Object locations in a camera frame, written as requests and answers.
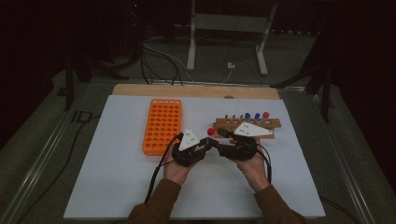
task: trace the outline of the wooden edge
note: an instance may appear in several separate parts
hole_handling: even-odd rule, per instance
[[[236,99],[279,99],[276,89],[268,87],[235,86],[171,86],[147,84],[118,84],[113,95],[178,96]]]

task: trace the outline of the hand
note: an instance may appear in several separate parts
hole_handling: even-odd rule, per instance
[[[256,143],[260,144],[260,139],[255,138]],[[262,152],[262,148],[257,146],[257,149]],[[259,153],[256,153],[253,158],[248,161],[234,161],[239,170],[242,171],[250,187],[255,191],[265,189],[271,184],[267,179],[264,167],[264,159]]]
[[[168,153],[166,154],[165,163],[173,161],[172,151],[174,146],[175,145],[172,145]],[[192,167],[193,165],[190,167],[184,167],[173,161],[163,167],[163,178],[172,180],[173,182],[182,186],[186,181],[187,175],[189,174]]]

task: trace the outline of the white triangular controller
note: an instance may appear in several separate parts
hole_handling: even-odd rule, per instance
[[[264,129],[251,123],[243,122],[241,125],[239,125],[239,127],[235,129],[235,131],[233,131],[233,133],[245,137],[255,137],[261,135],[269,135],[272,134],[273,131]]]
[[[186,129],[184,132],[183,138],[181,139],[179,151],[183,151],[189,147],[193,147],[199,144],[197,136],[190,130]]]

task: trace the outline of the dark background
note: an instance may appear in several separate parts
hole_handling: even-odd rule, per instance
[[[3,1],[0,3],[0,69],[2,110],[0,148],[52,90],[51,78],[64,69],[68,50],[82,50],[110,61],[122,53],[118,24],[126,1]],[[260,14],[257,1],[197,1],[197,10],[225,14]],[[160,34],[172,36],[174,24],[190,20],[189,1],[134,1],[130,8]],[[247,6],[255,6],[249,11]],[[273,22],[276,34],[317,35],[304,69],[326,63],[332,84],[339,86],[351,113],[396,189],[396,4],[394,1],[280,1]]]

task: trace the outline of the person's left hand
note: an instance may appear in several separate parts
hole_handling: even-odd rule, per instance
[[[169,149],[169,151],[165,157],[165,163],[173,160],[172,152],[173,152],[174,146],[175,145],[172,145],[171,148]],[[175,161],[173,161],[171,163],[166,164],[163,167],[163,178],[172,180],[173,182],[182,186],[184,184],[184,182],[186,181],[187,175],[189,174],[189,172],[193,166],[194,165],[192,165],[190,167],[184,167],[184,166],[177,164]]]

